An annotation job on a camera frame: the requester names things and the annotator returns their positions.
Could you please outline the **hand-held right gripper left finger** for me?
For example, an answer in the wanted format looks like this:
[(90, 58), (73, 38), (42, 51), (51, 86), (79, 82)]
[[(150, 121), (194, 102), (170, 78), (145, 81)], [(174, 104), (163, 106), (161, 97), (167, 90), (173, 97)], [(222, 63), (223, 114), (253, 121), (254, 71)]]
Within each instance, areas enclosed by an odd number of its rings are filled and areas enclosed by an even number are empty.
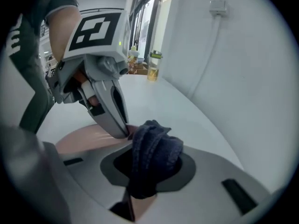
[(132, 224), (98, 204), (79, 186), (54, 144), (44, 142), (44, 148), (55, 183), (68, 206), (70, 224)]

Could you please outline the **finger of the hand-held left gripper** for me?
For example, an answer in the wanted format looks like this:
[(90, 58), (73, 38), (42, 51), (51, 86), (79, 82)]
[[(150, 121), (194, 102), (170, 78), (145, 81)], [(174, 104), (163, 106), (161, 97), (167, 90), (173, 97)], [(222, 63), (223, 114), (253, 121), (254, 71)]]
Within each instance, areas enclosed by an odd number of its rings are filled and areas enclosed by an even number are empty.
[(128, 137), (128, 113), (118, 80), (92, 82), (100, 105), (90, 110), (91, 117), (116, 139)]

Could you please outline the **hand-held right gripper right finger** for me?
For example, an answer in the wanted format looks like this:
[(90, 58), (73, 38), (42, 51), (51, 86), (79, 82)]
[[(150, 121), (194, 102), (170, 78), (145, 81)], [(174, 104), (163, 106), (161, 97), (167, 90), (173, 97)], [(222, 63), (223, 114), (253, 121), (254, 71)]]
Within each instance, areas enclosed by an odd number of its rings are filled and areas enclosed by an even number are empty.
[(159, 193), (138, 224), (229, 224), (241, 217), (240, 211), (222, 185), (236, 180), (256, 202), (270, 196), (255, 178), (225, 158), (184, 147), (196, 164), (193, 179), (176, 192)]

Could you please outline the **big pink plate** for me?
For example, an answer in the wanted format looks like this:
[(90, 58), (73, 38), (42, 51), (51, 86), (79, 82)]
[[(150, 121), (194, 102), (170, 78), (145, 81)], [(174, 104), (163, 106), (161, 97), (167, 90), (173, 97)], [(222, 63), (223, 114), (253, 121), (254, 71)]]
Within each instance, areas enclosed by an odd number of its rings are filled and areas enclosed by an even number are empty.
[[(127, 141), (127, 138), (113, 138), (101, 127), (97, 125), (91, 125), (80, 128), (63, 137), (56, 144), (56, 149), (60, 154), (69, 154), (100, 147), (123, 144)], [(129, 197), (135, 221), (138, 221), (145, 214), (147, 209), (150, 208), (150, 206), (154, 203), (156, 197), (156, 195), (145, 199), (136, 199), (132, 196)]]

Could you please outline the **dark blue cloth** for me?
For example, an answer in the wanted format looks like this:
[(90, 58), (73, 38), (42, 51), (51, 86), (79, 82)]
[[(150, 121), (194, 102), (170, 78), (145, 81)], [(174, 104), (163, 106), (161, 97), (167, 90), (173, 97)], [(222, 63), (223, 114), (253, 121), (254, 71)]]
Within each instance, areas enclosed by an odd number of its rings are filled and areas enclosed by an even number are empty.
[(132, 169), (128, 191), (135, 199), (156, 194), (156, 185), (176, 172), (176, 163), (183, 151), (183, 141), (170, 136), (169, 127), (156, 120), (139, 126), (132, 139)]

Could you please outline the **person's left forearm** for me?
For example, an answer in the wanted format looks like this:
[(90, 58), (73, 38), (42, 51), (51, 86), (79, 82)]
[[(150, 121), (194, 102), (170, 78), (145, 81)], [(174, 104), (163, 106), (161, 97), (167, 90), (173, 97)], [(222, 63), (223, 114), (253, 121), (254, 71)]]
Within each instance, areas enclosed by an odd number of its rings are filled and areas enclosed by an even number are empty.
[(57, 62), (64, 57), (69, 38), (81, 19), (76, 6), (60, 7), (47, 16), (52, 54)]

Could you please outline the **person's left hand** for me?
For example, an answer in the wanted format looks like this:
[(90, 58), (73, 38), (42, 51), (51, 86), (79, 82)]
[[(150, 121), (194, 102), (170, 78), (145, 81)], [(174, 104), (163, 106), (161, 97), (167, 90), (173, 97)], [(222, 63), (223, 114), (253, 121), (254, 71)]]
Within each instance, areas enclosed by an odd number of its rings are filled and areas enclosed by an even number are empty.
[(91, 105), (97, 106), (99, 101), (96, 98), (95, 91), (92, 88), (91, 82), (86, 78), (86, 76), (81, 71), (76, 71), (74, 78), (80, 82), (81, 89), (85, 98), (90, 102)]

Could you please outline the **brown cardboard box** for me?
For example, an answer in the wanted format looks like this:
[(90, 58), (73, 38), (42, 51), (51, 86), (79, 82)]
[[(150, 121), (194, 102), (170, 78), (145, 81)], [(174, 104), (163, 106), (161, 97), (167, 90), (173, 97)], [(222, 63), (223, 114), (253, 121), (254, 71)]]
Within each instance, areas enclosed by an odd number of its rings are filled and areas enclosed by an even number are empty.
[(148, 74), (148, 65), (146, 63), (130, 64), (128, 74), (147, 75)]

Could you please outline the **white and yellow cup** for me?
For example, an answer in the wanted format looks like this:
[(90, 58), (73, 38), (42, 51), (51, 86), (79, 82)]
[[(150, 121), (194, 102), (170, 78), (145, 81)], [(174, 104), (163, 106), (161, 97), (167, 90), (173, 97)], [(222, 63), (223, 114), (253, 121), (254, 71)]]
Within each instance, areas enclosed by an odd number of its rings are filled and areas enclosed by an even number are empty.
[(131, 46), (130, 50), (128, 51), (128, 65), (129, 65), (129, 74), (136, 74), (138, 68), (138, 57), (139, 52), (136, 46)]

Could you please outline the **yellow drink bottle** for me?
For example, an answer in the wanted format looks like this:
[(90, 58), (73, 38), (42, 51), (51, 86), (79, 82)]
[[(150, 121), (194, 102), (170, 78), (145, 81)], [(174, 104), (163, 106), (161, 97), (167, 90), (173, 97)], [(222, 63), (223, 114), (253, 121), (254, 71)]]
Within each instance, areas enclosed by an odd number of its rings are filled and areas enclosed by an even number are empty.
[(163, 55), (160, 51), (152, 50), (148, 55), (148, 74), (149, 81), (156, 81), (159, 74), (160, 63)]

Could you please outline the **person's dark printed T-shirt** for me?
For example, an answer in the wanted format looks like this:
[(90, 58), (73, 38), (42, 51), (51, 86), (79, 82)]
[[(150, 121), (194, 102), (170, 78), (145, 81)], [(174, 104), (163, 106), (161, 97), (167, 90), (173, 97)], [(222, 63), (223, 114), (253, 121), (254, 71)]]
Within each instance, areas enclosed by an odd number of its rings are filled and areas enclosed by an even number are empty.
[(34, 0), (31, 8), (22, 11), (15, 28), (9, 33), (9, 56), (22, 77), (35, 91), (20, 122), (20, 127), (30, 132), (38, 131), (54, 105), (39, 59), (41, 24), (48, 21), (51, 13), (77, 5), (77, 0)]

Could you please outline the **black window frame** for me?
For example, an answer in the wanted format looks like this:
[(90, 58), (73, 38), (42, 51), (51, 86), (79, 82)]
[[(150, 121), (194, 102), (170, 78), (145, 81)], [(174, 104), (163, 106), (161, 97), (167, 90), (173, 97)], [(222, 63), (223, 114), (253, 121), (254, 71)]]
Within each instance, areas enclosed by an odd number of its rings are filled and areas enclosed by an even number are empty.
[(129, 46), (136, 46), (139, 56), (145, 58), (152, 49), (155, 22), (163, 0), (127, 0), (129, 17)]

